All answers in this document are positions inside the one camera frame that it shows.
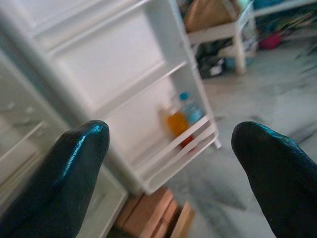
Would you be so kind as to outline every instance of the water bottle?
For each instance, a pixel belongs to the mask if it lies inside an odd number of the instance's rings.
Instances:
[[[179,99],[183,104],[181,111],[190,125],[195,124],[203,117],[202,109],[190,98],[189,93],[181,93]]]

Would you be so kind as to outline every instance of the white refrigerator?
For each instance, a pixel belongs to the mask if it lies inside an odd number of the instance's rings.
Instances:
[[[151,194],[205,148],[221,146],[176,1],[4,0],[0,27],[0,88],[14,98],[4,97],[0,112],[18,134],[0,155],[0,209],[14,199],[2,191],[19,191],[56,138],[90,119],[109,125],[110,148],[78,237],[105,237],[128,191]],[[162,112],[185,91],[204,116],[173,138]],[[30,127],[18,130],[8,114]],[[7,156],[21,145],[29,156]]]

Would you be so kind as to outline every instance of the bottle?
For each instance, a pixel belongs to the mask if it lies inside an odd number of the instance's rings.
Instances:
[[[179,95],[179,99],[183,104],[182,113],[186,116],[186,120],[190,125],[195,124],[203,117],[201,108],[190,98],[189,93],[184,92]]]
[[[172,134],[175,137],[178,137],[180,134],[182,134],[184,131],[186,131],[190,125],[186,120],[186,117],[181,112],[177,111],[176,107],[171,106],[167,110],[168,116],[167,116],[167,125],[169,129],[171,130]],[[190,135],[185,140],[183,140],[180,143],[180,146],[184,148],[186,145],[188,145],[194,137]]]

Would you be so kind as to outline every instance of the gray floor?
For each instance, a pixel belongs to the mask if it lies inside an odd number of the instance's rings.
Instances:
[[[197,211],[190,237],[275,237],[232,152],[231,133],[239,122],[257,121],[293,138],[317,160],[314,41],[260,51],[247,74],[204,81],[223,147],[208,148],[167,183],[180,203],[189,200]]]

